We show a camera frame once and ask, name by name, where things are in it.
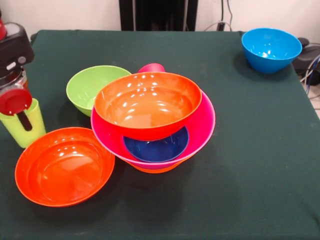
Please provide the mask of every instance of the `bowl rim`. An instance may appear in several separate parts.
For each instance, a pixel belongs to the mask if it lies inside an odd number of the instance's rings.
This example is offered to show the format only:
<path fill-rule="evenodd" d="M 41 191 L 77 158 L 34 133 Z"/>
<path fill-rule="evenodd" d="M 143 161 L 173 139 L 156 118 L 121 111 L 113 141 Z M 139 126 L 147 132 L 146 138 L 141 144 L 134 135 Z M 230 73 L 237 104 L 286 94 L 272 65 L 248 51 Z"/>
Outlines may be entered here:
<path fill-rule="evenodd" d="M 133 139 L 133 138 L 123 136 L 123 137 L 122 137 L 122 138 L 123 138 L 123 144 L 124 144 L 124 146 L 126 147 L 126 149 L 129 151 L 129 153 L 131 153 L 132 156 L 134 156 L 136 159 L 139 159 L 139 160 L 142 161 L 142 162 L 145 162 L 145 163 L 165 163 L 165 162 L 172 161 L 172 160 L 176 159 L 177 157 L 179 157 L 179 156 L 186 150 L 186 148 L 188 147 L 188 144 L 189 144 L 189 141 L 190 141 L 189 131 L 188 131 L 188 129 L 187 129 L 186 126 L 183 126 L 179 131 L 181 131 L 181 130 L 185 130 L 185 131 L 186 131 L 186 136 L 187 136 L 187 139 L 186 139 L 186 143 L 185 143 L 184 148 L 183 148 L 181 151 L 179 151 L 178 154 L 174 155 L 173 157 L 171 157 L 171 158 L 169 158 L 169 159 L 161 160 L 161 161 L 149 161 L 149 160 L 145 160 L 145 159 L 142 159 L 141 157 L 138 157 L 136 154 L 134 154 L 132 151 L 130 151 L 129 148 L 128 148 L 128 146 L 127 146 L 127 144 L 126 144 L 126 140 L 125 140 L 125 139 L 127 138 L 127 139 L 131 139 L 131 140 L 133 140 L 133 141 L 139 141 L 139 140 L 135 140 L 135 139 Z"/>
<path fill-rule="evenodd" d="M 128 77 L 134 77 L 134 76 L 139 76 L 139 75 L 145 75 L 145 74 L 164 74 L 164 75 L 173 75 L 173 76 L 178 76 L 178 77 L 182 77 L 184 79 L 186 79 L 189 83 L 191 83 L 192 85 L 194 85 L 196 87 L 196 89 L 198 90 L 198 92 L 200 93 L 200 99 L 197 103 L 197 105 L 195 106 L 195 108 L 189 112 L 186 116 L 176 120 L 176 121 L 173 121 L 173 122 L 170 122 L 170 123 L 167 123 L 167 124 L 162 124 L 162 125 L 158 125 L 158 126 L 149 126 L 149 127 L 127 127 L 127 126 L 123 126 L 123 125 L 120 125 L 120 124 L 114 124 L 113 122 L 109 121 L 108 119 L 106 119 L 105 117 L 101 116 L 100 112 L 97 110 L 96 108 L 96 102 L 97 102 L 97 97 L 95 98 L 94 100 L 94 108 L 95 108 L 95 111 L 97 112 L 97 114 L 100 116 L 100 118 L 102 118 L 103 120 L 105 120 L 106 122 L 108 122 L 109 124 L 112 124 L 113 126 L 117 126 L 117 127 L 120 127 L 120 128 L 125 128 L 125 129 L 135 129 L 135 130 L 147 130 L 147 129 L 158 129 L 158 128 L 163 128 L 163 127 L 166 127 L 166 126 L 170 126 L 170 125 L 173 125 L 173 124 L 176 124 L 180 121 L 183 121 L 185 120 L 186 118 L 190 117 L 197 109 L 198 107 L 200 106 L 201 102 L 202 102 L 202 90 L 201 88 L 194 82 L 192 81 L 190 78 L 186 77 L 186 76 L 183 76 L 183 75 L 180 75 L 180 74 L 176 74 L 176 73 L 172 73 L 172 72 L 158 72 L 158 71 L 148 71 L 148 72 L 138 72 L 138 73 L 133 73 L 133 74 L 130 74 L 130 75 L 127 75 L 127 76 L 123 76 L 123 77 L 120 77 L 118 78 L 117 80 L 113 81 L 112 83 L 116 83 L 117 81 L 120 81 L 124 78 L 128 78 Z M 108 85 L 104 86 L 100 91 L 99 93 L 97 94 L 100 95 L 102 94 L 102 91 L 108 87 Z"/>
<path fill-rule="evenodd" d="M 94 114 L 94 111 L 91 112 L 91 118 L 90 118 L 90 122 L 91 122 L 91 128 L 92 128 L 92 131 L 93 131 L 93 134 L 95 135 L 96 139 L 99 141 L 99 143 L 104 147 L 106 148 L 110 153 L 114 154 L 115 156 L 117 156 L 118 158 L 122 159 L 123 161 L 128 161 L 130 162 L 131 164 L 143 164 L 143 165 L 146 165 L 146 166 L 154 166 L 154 165 L 158 165 L 158 166 L 164 166 L 164 165 L 167 165 L 167 164 L 176 164 L 176 163 L 179 163 L 180 161 L 182 160 L 187 160 L 189 158 L 191 158 L 193 155 L 195 155 L 197 152 L 199 152 L 208 142 L 209 140 L 211 139 L 213 133 L 214 133 L 214 130 L 215 130 L 215 127 L 216 127 L 216 111 L 215 111 L 215 108 L 214 108 L 214 105 L 212 104 L 210 98 L 207 96 L 207 94 L 201 90 L 201 95 L 203 95 L 204 97 L 202 98 L 203 100 L 202 101 L 209 101 L 210 102 L 210 110 L 212 112 L 212 115 L 213 115 L 213 123 L 212 123 L 212 126 L 211 126 L 211 129 L 210 129 L 210 132 L 208 134 L 208 137 L 205 139 L 205 141 L 193 152 L 191 152 L 190 154 L 188 154 L 187 156 L 184 156 L 183 158 L 179 158 L 179 156 L 177 158 L 175 158 L 174 160 L 171 160 L 171 161 L 164 161 L 164 162 L 145 162 L 145 161 L 138 161 L 138 160 L 131 160 L 131 159 L 128 159 L 126 157 L 123 157 L 121 156 L 120 154 L 110 150 L 108 148 L 108 146 L 106 146 L 100 139 L 99 137 L 97 136 L 97 133 L 96 131 L 94 130 L 94 124 L 93 124 L 93 114 Z"/>
<path fill-rule="evenodd" d="M 81 104 L 78 104 L 76 103 L 72 97 L 69 95 L 69 89 L 70 89 L 70 84 L 72 81 L 74 81 L 76 79 L 76 76 L 80 75 L 81 73 L 87 71 L 87 70 L 90 70 L 90 69 L 95 69 L 95 68 L 110 68 L 110 69 L 120 69 L 120 70 L 124 70 L 125 72 L 128 73 L 128 75 L 131 75 L 132 73 L 129 72 L 128 70 L 120 67 L 120 66 L 114 66 L 114 65 L 96 65 L 96 66 L 90 66 L 90 67 L 87 67 L 87 68 L 84 68 L 82 69 L 81 71 L 78 71 L 76 74 L 74 74 L 68 81 L 68 83 L 66 84 L 66 87 L 65 87 L 65 92 L 66 92 L 66 96 L 67 98 L 70 100 L 70 102 L 79 107 L 79 108 L 82 108 L 82 109 L 85 109 L 85 110 L 89 110 L 91 111 L 93 109 L 93 107 L 87 107 L 87 106 L 82 106 Z"/>
<path fill-rule="evenodd" d="M 15 181 L 15 185 L 16 187 L 18 188 L 18 190 L 20 191 L 20 193 L 26 198 L 28 199 L 29 201 L 35 203 L 35 204 L 39 204 L 41 206 L 45 206 L 45 207 L 52 207 L 52 208 L 64 208 L 64 207 L 70 207 L 70 206 L 74 206 L 74 205 L 77 205 L 77 204 L 80 204 L 80 203 L 83 203 L 84 201 L 90 199 L 93 195 L 97 194 L 105 185 L 106 183 L 108 182 L 109 178 L 111 177 L 113 171 L 114 171 L 114 168 L 115 168 L 115 162 L 116 162 L 116 159 L 115 159 L 115 155 L 110 152 L 108 149 L 106 149 L 103 145 L 101 145 L 100 141 L 98 140 L 98 146 L 101 147 L 101 149 L 104 149 L 104 150 L 107 150 L 109 153 L 110 153 L 110 159 L 112 161 L 111 163 L 111 168 L 110 168 L 110 171 L 108 172 L 108 174 L 106 174 L 106 177 L 105 179 L 103 179 L 102 181 L 100 181 L 97 186 L 98 188 L 96 188 L 94 191 L 92 191 L 90 194 L 88 194 L 87 196 L 81 198 L 81 199 L 78 199 L 77 201 L 73 201 L 73 202 L 70 202 L 70 203 L 65 203 L 65 204 L 47 204 L 47 203 L 43 203 L 43 202 L 40 202 L 36 199 L 33 199 L 32 197 L 29 197 L 21 188 L 20 184 L 19 184 L 19 181 L 17 181 L 17 171 L 18 171 L 18 165 L 21 165 L 21 159 L 22 159 L 22 156 L 25 154 L 25 152 L 29 149 L 29 147 L 31 147 L 32 145 L 34 144 L 37 144 L 37 142 L 40 142 L 41 139 L 46 136 L 46 135 L 50 135 L 50 134 L 53 134 L 53 133 L 56 133 L 56 132 L 60 132 L 60 131 L 65 131 L 65 130 L 77 130 L 77 129 L 81 129 L 81 130 L 85 130 L 87 132 L 92 132 L 93 133 L 93 130 L 90 129 L 90 128 L 86 128 L 86 127 L 80 127 L 80 126 L 71 126 L 71 127 L 63 127 L 63 128 L 58 128 L 58 129 L 55 129 L 53 131 L 50 131 L 48 133 L 46 133 L 45 135 L 43 135 L 42 137 L 39 137 L 38 139 L 36 139 L 33 143 L 31 143 L 27 148 L 25 148 L 23 150 L 23 152 L 21 153 L 21 155 L 19 156 L 16 164 L 15 164 L 15 168 L 14 168 L 14 181 Z"/>
<path fill-rule="evenodd" d="M 294 55 L 294 56 L 292 56 L 292 57 L 281 58 L 281 59 L 278 59 L 278 58 L 266 58 L 266 59 L 268 59 L 268 60 L 283 61 L 283 60 L 295 59 L 297 56 L 299 56 L 299 54 L 300 54 L 301 51 L 302 51 L 302 44 L 301 44 L 301 42 L 300 42 L 299 39 L 298 39 L 296 36 L 294 36 L 293 34 L 287 32 L 287 31 L 278 29 L 278 28 L 273 28 L 273 27 L 258 27 L 258 28 L 254 28 L 254 29 L 251 29 L 251 30 L 249 30 L 249 31 L 246 31 L 246 32 L 242 35 L 242 37 L 241 37 L 242 46 L 243 46 L 247 51 L 249 51 L 250 53 L 252 53 L 253 55 L 255 55 L 255 56 L 257 56 L 257 57 L 260 57 L 260 58 L 261 58 L 260 55 L 258 55 L 258 54 L 256 54 L 256 53 L 250 51 L 250 50 L 247 48 L 247 46 L 244 44 L 244 37 L 246 36 L 246 34 L 247 34 L 247 33 L 250 33 L 250 32 L 257 31 L 257 30 L 274 30 L 274 31 L 277 31 L 277 32 L 282 32 L 282 33 L 285 33 L 285 34 L 287 34 L 287 35 L 290 35 L 291 37 L 293 37 L 293 38 L 299 43 L 300 49 L 299 49 L 299 51 L 298 51 L 298 53 L 297 53 L 296 55 Z"/>

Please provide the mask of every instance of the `bowl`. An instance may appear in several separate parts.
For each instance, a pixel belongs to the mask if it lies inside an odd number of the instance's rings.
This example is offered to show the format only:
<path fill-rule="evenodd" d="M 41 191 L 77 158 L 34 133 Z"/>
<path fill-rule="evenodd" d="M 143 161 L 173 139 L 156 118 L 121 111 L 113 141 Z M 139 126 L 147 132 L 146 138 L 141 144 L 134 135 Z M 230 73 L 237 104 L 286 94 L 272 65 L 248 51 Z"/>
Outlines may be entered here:
<path fill-rule="evenodd" d="M 98 92 L 112 81 L 130 74 L 118 66 L 92 66 L 69 80 L 66 95 L 80 112 L 90 117 Z"/>
<path fill-rule="evenodd" d="M 199 108 L 185 125 L 189 133 L 189 143 L 177 158 L 166 162 L 144 162 L 134 157 L 126 148 L 124 136 L 101 118 L 95 108 L 91 114 L 91 127 L 98 141 L 111 153 L 136 169 L 147 173 L 169 171 L 194 156 L 210 140 L 216 125 L 216 114 L 208 96 L 202 92 Z"/>
<path fill-rule="evenodd" d="M 149 163 L 167 162 L 178 157 L 186 149 L 189 134 L 186 127 L 155 141 L 140 141 L 124 137 L 124 145 L 137 159 Z"/>
<path fill-rule="evenodd" d="M 138 71 L 138 73 L 144 73 L 144 72 L 165 72 L 164 66 L 162 66 L 159 63 L 149 63 Z"/>
<path fill-rule="evenodd" d="M 295 36 L 273 28 L 247 31 L 241 41 L 251 67 L 265 74 L 285 68 L 302 51 L 302 45 Z"/>
<path fill-rule="evenodd" d="M 94 108 L 116 132 L 154 141 L 179 131 L 201 99 L 198 85 L 184 76 L 142 72 L 109 83 L 96 96 Z"/>
<path fill-rule="evenodd" d="M 91 129 L 51 131 L 27 147 L 17 161 L 15 182 L 30 201 L 47 207 L 81 203 L 109 179 L 115 156 Z"/>

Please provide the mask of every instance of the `cup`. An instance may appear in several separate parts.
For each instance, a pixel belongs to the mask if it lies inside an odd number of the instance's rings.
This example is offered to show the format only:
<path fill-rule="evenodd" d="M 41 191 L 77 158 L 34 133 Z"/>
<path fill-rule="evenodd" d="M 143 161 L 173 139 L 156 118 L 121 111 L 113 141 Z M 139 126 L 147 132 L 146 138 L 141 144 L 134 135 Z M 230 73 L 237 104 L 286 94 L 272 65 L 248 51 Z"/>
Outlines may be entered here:
<path fill-rule="evenodd" d="M 36 139 L 46 134 L 38 100 L 33 98 L 31 106 L 24 113 L 32 125 L 30 131 L 24 129 L 17 115 L 8 116 L 0 113 L 0 121 L 21 148 L 28 147 Z"/>

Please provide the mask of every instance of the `lime green bowl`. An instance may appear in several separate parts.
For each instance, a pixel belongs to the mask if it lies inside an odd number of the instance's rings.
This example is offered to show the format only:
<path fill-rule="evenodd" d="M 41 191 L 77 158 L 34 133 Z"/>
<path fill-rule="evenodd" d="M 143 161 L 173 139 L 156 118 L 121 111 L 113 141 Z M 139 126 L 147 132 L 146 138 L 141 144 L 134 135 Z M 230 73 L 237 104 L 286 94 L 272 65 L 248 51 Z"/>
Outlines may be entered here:
<path fill-rule="evenodd" d="M 89 67 L 69 80 L 66 85 L 66 95 L 77 109 L 90 117 L 98 92 L 112 81 L 130 74 L 118 66 Z"/>

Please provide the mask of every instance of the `orange bowl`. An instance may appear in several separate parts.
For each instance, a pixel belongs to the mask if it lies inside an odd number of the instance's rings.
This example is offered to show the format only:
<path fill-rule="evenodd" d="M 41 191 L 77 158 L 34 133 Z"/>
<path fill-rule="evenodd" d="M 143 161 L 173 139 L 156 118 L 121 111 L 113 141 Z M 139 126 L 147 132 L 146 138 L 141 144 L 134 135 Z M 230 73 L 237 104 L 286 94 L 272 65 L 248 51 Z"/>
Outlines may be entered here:
<path fill-rule="evenodd" d="M 179 131 L 199 107 L 202 92 L 187 77 L 142 72 L 121 77 L 96 96 L 98 115 L 126 137 L 153 141 Z"/>
<path fill-rule="evenodd" d="M 171 165 L 171 166 L 167 166 L 164 168 L 159 168 L 159 169 L 149 169 L 149 168 L 142 168 L 142 167 L 138 167 L 136 165 L 134 165 L 133 163 L 121 158 L 121 160 L 125 161 L 127 164 L 130 164 L 132 167 L 134 167 L 135 169 L 147 173 L 147 174 L 162 174 L 165 172 L 169 172 L 172 169 L 175 169 L 176 167 L 178 167 L 180 164 L 182 164 L 183 162 L 187 161 L 188 159 L 190 159 L 192 156 L 189 157 L 185 157 L 183 158 L 181 161 L 178 161 L 177 163 Z"/>
<path fill-rule="evenodd" d="M 100 145 L 91 129 L 62 128 L 24 150 L 15 167 L 15 182 L 36 204 L 67 207 L 98 192 L 114 165 L 115 156 Z"/>

